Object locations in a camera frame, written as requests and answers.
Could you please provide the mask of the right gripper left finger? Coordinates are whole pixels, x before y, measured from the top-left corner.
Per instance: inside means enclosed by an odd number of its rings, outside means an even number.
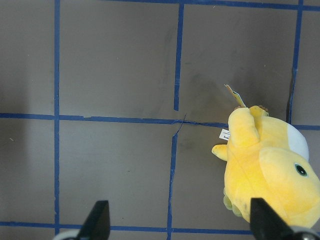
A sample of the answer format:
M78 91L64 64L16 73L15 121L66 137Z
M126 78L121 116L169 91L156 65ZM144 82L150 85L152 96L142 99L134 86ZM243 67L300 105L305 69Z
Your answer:
M108 240L110 236L110 209L108 200L98 200L84 221L78 240Z

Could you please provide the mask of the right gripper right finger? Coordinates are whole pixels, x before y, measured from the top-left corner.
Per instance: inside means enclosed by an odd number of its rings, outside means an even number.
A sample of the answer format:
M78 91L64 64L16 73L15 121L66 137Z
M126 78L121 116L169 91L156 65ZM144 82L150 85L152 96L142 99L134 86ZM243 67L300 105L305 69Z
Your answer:
M293 230L263 198L250 201L250 230L256 240L290 240Z

